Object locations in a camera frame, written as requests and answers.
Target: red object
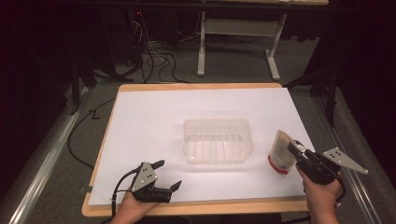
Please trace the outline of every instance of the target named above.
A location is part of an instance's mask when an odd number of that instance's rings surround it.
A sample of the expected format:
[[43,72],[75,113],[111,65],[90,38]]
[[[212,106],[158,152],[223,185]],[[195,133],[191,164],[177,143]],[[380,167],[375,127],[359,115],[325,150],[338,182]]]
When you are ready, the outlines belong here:
[[282,175],[286,175],[289,173],[289,170],[283,170],[280,169],[279,167],[277,167],[271,160],[271,155],[268,155],[268,161],[270,162],[270,165],[274,168],[274,170],[276,170],[278,173],[282,174]]

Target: wooden table edge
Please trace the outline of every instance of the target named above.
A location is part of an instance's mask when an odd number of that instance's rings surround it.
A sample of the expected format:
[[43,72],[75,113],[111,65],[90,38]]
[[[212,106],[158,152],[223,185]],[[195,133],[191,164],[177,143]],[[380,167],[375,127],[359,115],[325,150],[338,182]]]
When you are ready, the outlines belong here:
[[[183,90],[213,90],[213,89],[248,89],[248,88],[282,88],[278,83],[197,83],[197,84],[125,84],[121,85],[119,92],[123,91],[183,91]],[[107,136],[108,126],[92,172],[90,186],[96,178],[102,150]],[[110,217],[110,205],[88,205],[91,193],[87,192],[81,209],[85,217]],[[282,197],[258,200],[237,200],[205,203],[163,203],[147,213],[148,216],[185,216],[185,215],[210,215],[210,214],[248,214],[248,213],[279,213],[308,211],[305,196]]]

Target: gray floor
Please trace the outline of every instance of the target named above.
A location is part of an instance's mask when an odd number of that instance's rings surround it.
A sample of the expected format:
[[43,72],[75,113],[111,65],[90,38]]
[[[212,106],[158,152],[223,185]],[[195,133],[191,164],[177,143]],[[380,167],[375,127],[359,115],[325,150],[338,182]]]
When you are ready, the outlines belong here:
[[[263,50],[269,47],[268,38],[251,42],[251,37],[233,37],[225,47],[219,48],[224,42],[209,41],[206,51],[206,71],[204,77],[196,76],[198,46],[196,42],[183,42],[178,47],[169,47],[160,43],[152,43],[155,49],[154,61],[159,64],[164,61],[159,56],[162,52],[172,53],[177,62],[175,77],[192,83],[220,83],[220,82],[273,82],[269,68],[264,60]],[[281,75],[281,84],[288,83],[299,77],[317,44],[317,41],[299,43],[296,39],[282,40],[276,51],[276,64]],[[118,65],[118,71],[128,68]],[[145,76],[150,67],[145,64]],[[160,66],[156,66],[148,82],[174,81],[168,65],[159,73]],[[131,77],[135,83],[143,81],[142,75],[136,73]],[[81,106],[81,119],[90,109],[96,108],[108,99],[114,98],[119,82],[113,80],[98,80],[98,86],[84,93],[85,103]],[[396,223],[396,216],[392,208],[396,206],[396,193],[388,177],[381,169],[372,151],[361,135],[359,126],[347,109],[347,103],[340,91],[337,92],[335,108],[335,128],[329,127],[323,118],[321,98],[312,98],[308,93],[309,87],[297,87],[290,91],[292,99],[299,111],[305,128],[319,151],[338,146],[350,157],[369,169],[369,175],[356,175],[343,172],[347,183],[347,193],[343,205],[337,209],[341,223]],[[94,165],[106,129],[112,102],[97,110],[96,117],[100,119],[86,119],[74,132],[71,147],[87,163]],[[32,210],[26,216],[26,223],[100,223],[104,218],[84,217],[80,210],[85,196],[92,169],[74,160],[59,139],[67,130],[70,131],[68,113],[71,104],[64,110],[58,121],[53,125],[46,139],[37,149],[32,159],[26,164],[22,174],[14,184],[7,197],[0,205],[0,223],[11,220],[26,191],[35,179],[43,162],[49,153],[57,151],[59,159],[54,164],[48,179],[42,181],[42,189],[37,193],[36,201],[28,202]],[[284,220],[303,217],[304,213],[282,214]]]

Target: metal rail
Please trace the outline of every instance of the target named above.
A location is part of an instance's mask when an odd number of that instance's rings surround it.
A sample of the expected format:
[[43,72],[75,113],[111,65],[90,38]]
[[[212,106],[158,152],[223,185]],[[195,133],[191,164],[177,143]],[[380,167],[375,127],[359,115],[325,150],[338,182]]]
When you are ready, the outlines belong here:
[[29,217],[30,213],[32,212],[33,208],[35,207],[35,203],[37,202],[38,198],[40,197],[41,192],[43,191],[44,187],[46,186],[47,181],[50,178],[50,174],[58,160],[62,149],[64,148],[64,144],[67,141],[67,137],[69,136],[71,130],[73,129],[78,116],[80,114],[80,109],[82,106],[87,102],[89,98],[88,88],[84,88],[81,93],[82,103],[81,106],[78,108],[76,113],[70,117],[67,121],[67,124],[64,127],[64,131],[60,134],[57,141],[53,143],[50,148],[49,154],[47,155],[46,159],[44,159],[40,169],[38,170],[37,174],[35,175],[35,179],[32,181],[29,189],[26,191],[25,195],[23,196],[20,205],[14,212],[11,220],[8,222],[9,224],[22,224],[24,223],[27,218]]
[[[346,148],[343,146],[336,130],[330,125],[325,116],[326,111],[323,102],[320,101],[318,97],[313,97],[314,105],[317,107],[317,110],[320,112],[319,114],[322,116],[322,119],[325,121],[327,129],[332,136],[332,140],[335,145],[340,148],[345,154],[347,154]],[[369,224],[380,224],[382,223],[379,219],[378,214],[375,211],[375,208],[370,200],[370,197],[367,193],[366,187],[361,182],[358,174],[355,171],[350,171],[348,169],[343,169],[345,172],[345,177],[355,194],[356,200],[358,201],[359,206],[361,207],[361,211],[366,218],[367,223]]]

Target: human hand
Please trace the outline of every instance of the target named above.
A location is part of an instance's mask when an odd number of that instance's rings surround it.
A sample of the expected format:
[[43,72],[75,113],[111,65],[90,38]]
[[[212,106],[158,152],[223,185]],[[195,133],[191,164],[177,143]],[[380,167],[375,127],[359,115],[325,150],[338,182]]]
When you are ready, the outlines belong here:
[[328,185],[320,185],[312,180],[296,166],[298,173],[303,178],[303,186],[306,194],[306,206],[308,207],[313,224],[338,223],[335,216],[334,205],[341,185],[334,180]]
[[113,217],[111,224],[133,224],[140,220],[149,210],[159,203],[142,203],[134,198],[131,191],[126,191],[119,211]]

